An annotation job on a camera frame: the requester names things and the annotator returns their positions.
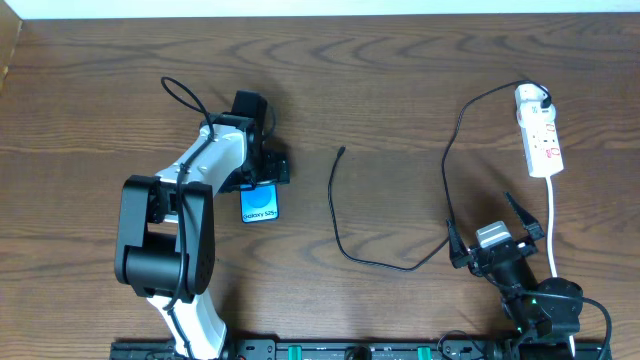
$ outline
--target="white wall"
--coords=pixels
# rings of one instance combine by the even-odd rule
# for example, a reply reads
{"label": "white wall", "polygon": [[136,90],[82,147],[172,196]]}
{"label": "white wall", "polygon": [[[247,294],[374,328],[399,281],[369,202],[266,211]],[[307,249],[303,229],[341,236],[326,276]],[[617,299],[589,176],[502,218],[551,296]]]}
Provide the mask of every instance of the white wall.
{"label": "white wall", "polygon": [[640,11],[640,0],[5,0],[23,19]]}

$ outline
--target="black bracket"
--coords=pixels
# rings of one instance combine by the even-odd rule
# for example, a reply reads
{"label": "black bracket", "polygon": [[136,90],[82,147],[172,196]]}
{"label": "black bracket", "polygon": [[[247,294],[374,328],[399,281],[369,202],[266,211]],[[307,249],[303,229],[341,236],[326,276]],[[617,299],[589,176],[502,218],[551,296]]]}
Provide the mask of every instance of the black bracket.
{"label": "black bracket", "polygon": [[[187,274],[181,300],[191,302],[211,279],[215,259],[213,190],[210,185],[189,183],[183,187],[187,237]],[[122,189],[115,273],[119,282],[131,285],[136,295],[172,296],[178,283],[180,241],[178,235],[149,231],[175,214],[175,184],[158,177],[131,176]]]}

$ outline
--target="black power cord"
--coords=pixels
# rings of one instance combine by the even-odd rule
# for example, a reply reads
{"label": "black power cord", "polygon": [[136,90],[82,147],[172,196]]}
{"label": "black power cord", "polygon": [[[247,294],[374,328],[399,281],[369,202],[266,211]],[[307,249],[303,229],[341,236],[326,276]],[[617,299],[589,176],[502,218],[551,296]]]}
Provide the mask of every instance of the black power cord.
{"label": "black power cord", "polygon": [[[187,103],[186,101],[182,100],[180,97],[178,97],[173,91],[171,91],[171,89],[169,89],[169,87],[167,86],[167,81],[177,85],[179,88],[181,88],[182,90],[184,90],[198,105],[198,107],[195,107],[189,103]],[[176,178],[176,211],[178,213],[178,231],[179,231],[179,237],[180,237],[180,268],[178,271],[178,283],[176,284],[176,289],[173,292],[173,296],[171,297],[171,300],[167,303],[167,305],[165,305],[162,309],[164,311],[167,312],[167,314],[169,315],[169,317],[171,317],[171,321],[173,322],[173,326],[176,329],[176,332],[178,333],[178,335],[180,336],[180,338],[182,339],[182,341],[184,342],[184,347],[187,350],[187,355],[190,359],[193,359],[193,351],[191,349],[191,344],[187,339],[187,336],[185,335],[184,331],[182,330],[182,327],[180,326],[180,323],[178,322],[178,318],[175,314],[175,304],[176,302],[180,299],[180,295],[182,294],[182,289],[184,287],[186,287],[186,276],[187,276],[187,231],[185,229],[185,224],[184,224],[184,208],[183,208],[183,193],[182,193],[182,187],[183,187],[183,180],[185,175],[187,174],[187,172],[189,171],[189,166],[191,165],[191,163],[193,162],[193,160],[200,155],[200,153],[209,145],[209,143],[213,140],[213,136],[214,136],[214,132],[213,132],[213,121],[211,120],[210,114],[207,111],[207,109],[204,107],[204,105],[202,104],[202,102],[200,101],[200,99],[198,99],[198,97],[191,91],[189,90],[189,88],[187,88],[185,85],[183,85],[182,83],[180,83],[179,81],[167,77],[167,76],[163,76],[160,79],[160,83],[162,84],[162,87],[164,88],[164,90],[171,95],[171,97],[173,97],[174,99],[178,100],[178,102],[180,102],[181,104],[183,104],[184,106],[195,110],[199,113],[204,114],[205,120],[207,122],[207,125],[209,126],[209,136],[207,137],[207,139],[202,143],[202,145],[200,145],[196,151],[194,151],[188,158],[186,161],[184,161],[182,164],[180,164],[180,170],[178,172],[178,176]]]}
{"label": "black power cord", "polygon": [[340,243],[340,235],[338,234],[338,223],[336,222],[336,213],[335,213],[335,211],[333,209],[333,197],[331,196],[331,193],[332,193],[331,190],[332,190],[332,185],[333,185],[333,175],[335,174],[336,168],[338,167],[338,161],[340,160],[340,158],[342,157],[342,155],[344,154],[346,149],[347,149],[346,146],[342,146],[340,148],[340,150],[338,150],[338,156],[336,156],[336,161],[333,163],[333,168],[331,169],[331,176],[329,177],[329,188],[328,188],[328,192],[329,192],[329,211],[331,211],[331,219],[333,220],[333,231],[336,234],[336,243],[338,244],[338,248],[340,249],[340,252],[347,259],[349,259],[349,260],[351,260],[353,262],[356,262],[358,264],[370,265],[370,266],[379,266],[379,267],[383,267],[383,268],[386,268],[386,269],[403,271],[403,272],[416,271],[422,265],[426,264],[435,254],[437,254],[438,251],[440,251],[440,249],[442,249],[447,244],[449,239],[448,238],[445,239],[442,243],[440,243],[440,245],[438,245],[435,248],[435,250],[433,250],[429,255],[427,255],[427,257],[422,259],[415,266],[408,267],[408,268],[395,266],[395,265],[390,265],[390,264],[385,264],[385,263],[381,263],[381,262],[377,262],[377,261],[369,261],[369,260],[358,259],[358,258],[355,258],[355,257],[347,254],[347,252],[344,251],[344,248],[342,248],[342,243]]}
{"label": "black power cord", "polygon": [[460,111],[460,115],[458,115],[458,123],[456,124],[456,129],[453,132],[453,136],[451,136],[451,140],[449,140],[449,143],[447,144],[447,147],[444,149],[444,154],[442,155],[442,181],[444,182],[444,194],[447,197],[447,204],[449,205],[449,214],[451,216],[451,222],[455,225],[456,224],[456,216],[453,212],[453,205],[451,205],[451,197],[449,196],[449,186],[447,185],[447,176],[445,174],[444,171],[444,162],[447,159],[447,155],[449,154],[449,150],[451,150],[451,146],[453,145],[453,142],[456,140],[456,137],[458,137],[458,132],[460,132],[460,125],[462,124],[462,116],[464,115],[464,112],[467,110],[467,108],[473,104],[474,102],[482,99],[483,97],[487,96],[487,95],[491,95],[496,91],[500,91],[502,89],[506,89],[508,87],[511,86],[515,86],[515,85],[523,85],[523,84],[532,84],[537,86],[538,88],[540,88],[540,90],[542,90],[545,95],[547,95],[547,97],[542,101],[542,108],[548,108],[549,106],[551,106],[551,94],[549,93],[549,91],[547,91],[547,89],[545,89],[542,85],[533,82],[531,80],[518,80],[518,81],[513,81],[510,82],[508,84],[504,84],[501,86],[498,86],[495,89],[489,90],[484,94],[478,95],[476,97],[474,97],[473,99],[471,99],[468,103],[466,103],[463,107],[462,110]]}

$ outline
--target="black cable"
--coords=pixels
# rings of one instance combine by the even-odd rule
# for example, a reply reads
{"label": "black cable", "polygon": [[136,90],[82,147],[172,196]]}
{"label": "black cable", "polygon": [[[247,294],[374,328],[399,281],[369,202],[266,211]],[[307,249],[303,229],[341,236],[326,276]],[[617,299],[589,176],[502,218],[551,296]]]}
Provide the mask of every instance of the black cable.
{"label": "black cable", "polygon": [[178,335],[180,335],[180,338],[182,338],[182,341],[184,342],[184,348],[187,349],[187,357],[189,359],[195,359],[195,357],[193,356],[193,351],[191,350],[191,343],[187,341],[187,336],[185,335],[184,330],[182,330],[180,322],[178,322],[178,317],[176,316],[175,309],[172,308],[167,312],[167,314],[171,317],[171,321],[173,321],[173,326],[176,328],[176,332],[178,333]]}
{"label": "black cable", "polygon": [[451,140],[449,140],[449,143],[447,144],[447,147],[444,150],[444,154],[442,155],[442,181],[444,182],[444,194],[447,197],[447,204],[449,205],[449,214],[451,216],[451,222],[455,225],[456,224],[456,216],[453,212],[453,205],[451,205],[451,197],[449,196],[449,186],[447,185],[447,176],[445,175],[445,170],[444,170],[444,163],[445,160],[447,159],[447,154],[449,154],[449,150],[451,149],[451,146],[453,145],[453,142],[456,140],[456,137],[458,136],[458,132],[460,131],[460,125],[462,124],[462,116],[464,115],[465,110],[467,110],[467,108],[469,107],[469,105],[473,104],[474,102],[482,99],[483,97],[487,96],[487,95],[491,95],[496,91],[500,91],[502,89],[508,88],[510,86],[514,86],[514,85],[523,85],[523,84],[532,84],[537,86],[538,88],[540,88],[540,90],[542,90],[547,97],[543,100],[542,102],[542,107],[543,108],[547,108],[551,105],[551,94],[549,93],[549,91],[547,91],[547,89],[545,89],[542,85],[535,83],[531,80],[518,80],[518,81],[513,81],[510,82],[508,84],[504,84],[502,86],[498,86],[497,88],[493,89],[493,90],[489,90],[486,93],[482,94],[482,95],[478,95],[475,98],[471,99],[471,101],[469,101],[465,106],[462,107],[462,111],[460,111],[460,115],[458,115],[458,123],[456,124],[456,129],[453,132],[453,136],[451,137]]}
{"label": "black cable", "polygon": [[[191,97],[191,99],[193,99],[193,101],[195,101],[196,104],[198,104],[198,107],[195,107],[195,106],[189,104],[188,102],[182,100],[178,95],[176,95],[173,91],[171,91],[171,89],[169,89],[169,86],[167,86],[167,81],[174,83],[179,88],[184,90],[184,92],[186,92],[187,95],[189,95]],[[193,93],[193,91],[189,90],[188,87],[186,87],[185,85],[180,83],[178,80],[176,80],[174,78],[170,78],[168,76],[163,76],[162,78],[160,78],[160,84],[162,84],[162,88],[164,88],[164,90],[169,95],[171,95],[171,97],[173,97],[174,99],[178,100],[179,103],[181,103],[182,105],[188,107],[191,110],[194,110],[194,111],[197,111],[197,112],[203,114],[204,115],[204,119],[207,121],[207,125],[209,125],[209,134],[210,134],[210,136],[213,136],[213,121],[211,121],[211,114],[209,114],[209,112],[207,111],[207,108],[204,107],[204,105],[202,104],[200,99],[198,99],[198,97],[196,96],[196,94]]]}
{"label": "black cable", "polygon": [[584,296],[573,297],[573,296],[565,296],[565,295],[558,295],[558,294],[547,294],[539,291],[529,291],[529,290],[524,290],[520,287],[511,287],[511,286],[499,284],[497,281],[495,281],[494,279],[491,279],[488,276],[485,276],[485,278],[492,285],[496,286],[498,289],[503,291],[515,292],[516,294],[521,294],[521,295],[541,296],[541,297],[548,297],[548,298],[553,298],[558,300],[583,302],[598,308],[598,310],[600,310],[600,312],[602,312],[602,315],[604,316],[604,320],[606,323],[606,332],[605,332],[604,341],[602,342],[602,346],[600,347],[600,352],[598,353],[597,359],[598,360],[605,359],[607,349],[609,348],[609,344],[611,343],[611,335],[613,332],[613,322],[611,321],[611,315],[609,315],[609,311],[607,311],[607,308],[605,308],[604,305],[600,304],[599,302],[593,299],[590,299]]}
{"label": "black cable", "polygon": [[445,239],[442,243],[440,243],[440,245],[438,245],[435,250],[433,250],[429,255],[427,255],[427,257],[425,257],[424,259],[422,259],[419,263],[417,263],[415,266],[409,267],[409,268],[404,268],[404,267],[400,267],[400,266],[395,266],[395,265],[390,265],[390,264],[385,264],[385,263],[381,263],[381,262],[377,262],[377,261],[369,261],[369,260],[362,260],[362,259],[358,259],[355,258],[349,254],[347,254],[346,251],[344,251],[344,249],[342,248],[342,244],[340,243],[340,235],[338,234],[338,223],[336,222],[336,214],[335,211],[333,209],[333,198],[331,196],[331,189],[332,189],[332,184],[333,184],[333,175],[336,172],[336,167],[338,166],[338,161],[340,160],[340,157],[342,157],[342,154],[344,154],[345,150],[346,150],[346,146],[342,146],[340,148],[340,150],[338,150],[338,156],[336,157],[336,161],[333,163],[333,168],[331,169],[331,176],[329,177],[329,211],[331,211],[331,219],[333,220],[333,230],[336,234],[336,243],[338,244],[338,248],[340,249],[340,252],[342,253],[342,255],[344,255],[344,257],[346,257],[347,259],[356,262],[358,264],[363,264],[363,265],[371,265],[371,266],[380,266],[386,269],[391,269],[391,270],[397,270],[397,271],[403,271],[403,272],[412,272],[417,270],[418,268],[420,268],[422,265],[426,264],[435,254],[438,253],[438,251],[440,251],[440,249],[442,249],[447,242],[449,241],[449,238]]}
{"label": "black cable", "polygon": [[[169,87],[166,84],[167,81],[177,85],[182,90],[184,90],[196,102],[196,104],[198,104],[198,108],[196,108],[195,106],[193,106],[193,105],[185,102],[181,98],[179,98],[173,91],[171,91],[169,89]],[[178,283],[176,284],[176,288],[175,288],[175,291],[173,292],[173,296],[171,297],[171,300],[169,300],[167,305],[165,305],[162,308],[164,311],[167,311],[167,313],[170,315],[171,320],[173,321],[173,325],[176,328],[176,331],[178,332],[178,335],[180,336],[180,338],[182,339],[182,341],[185,344],[184,346],[185,346],[185,348],[187,350],[188,357],[189,358],[193,358],[191,345],[190,345],[189,341],[187,340],[187,337],[186,337],[184,331],[180,327],[180,324],[178,323],[178,319],[177,319],[177,317],[175,315],[175,311],[174,311],[174,306],[175,306],[176,302],[180,299],[180,295],[182,294],[183,288],[186,288],[186,275],[187,275],[187,262],[188,262],[188,258],[187,258],[187,231],[186,231],[185,223],[184,223],[185,220],[184,220],[184,206],[183,206],[183,203],[182,203],[183,202],[182,187],[183,187],[184,177],[187,174],[187,172],[189,171],[189,166],[191,165],[193,160],[198,155],[200,155],[200,153],[213,140],[213,137],[214,137],[213,121],[211,120],[209,112],[204,107],[204,105],[202,104],[200,99],[198,99],[198,97],[191,90],[189,90],[189,88],[187,88],[185,85],[183,85],[179,81],[177,81],[177,80],[175,80],[173,78],[167,77],[167,76],[163,76],[160,79],[160,83],[162,84],[162,87],[165,89],[165,91],[167,91],[167,93],[169,95],[171,95],[171,97],[173,97],[174,99],[178,100],[178,102],[180,102],[181,104],[185,105],[186,107],[203,114],[204,117],[205,117],[205,120],[207,121],[207,125],[209,126],[209,136],[207,136],[205,141],[187,158],[187,160],[185,160],[182,164],[180,164],[180,170],[178,171],[178,176],[176,177],[176,212],[178,213],[178,231],[179,231],[179,238],[180,238],[180,267],[179,267],[179,270],[178,270]]]}

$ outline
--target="smartphone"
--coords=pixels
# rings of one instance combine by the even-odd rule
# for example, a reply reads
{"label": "smartphone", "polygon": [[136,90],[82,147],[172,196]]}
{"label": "smartphone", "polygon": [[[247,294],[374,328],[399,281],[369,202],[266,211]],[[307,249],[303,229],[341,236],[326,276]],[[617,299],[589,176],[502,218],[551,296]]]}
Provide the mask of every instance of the smartphone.
{"label": "smartphone", "polygon": [[279,216],[278,194],[275,184],[241,191],[240,203],[244,223],[276,220]]}

